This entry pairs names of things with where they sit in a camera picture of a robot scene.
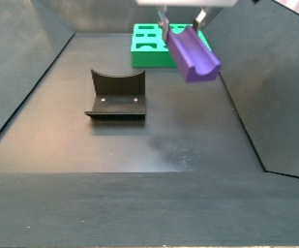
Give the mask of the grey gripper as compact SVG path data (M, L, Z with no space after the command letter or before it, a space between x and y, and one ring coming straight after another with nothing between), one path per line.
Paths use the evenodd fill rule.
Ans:
M158 25L162 29L162 40L169 39L170 21L167 18L167 7L233 7L238 0L135 0L141 6L157 6L157 13L159 16ZM205 24L209 9L202 8L198 16L193 21L193 28L195 31L201 29Z

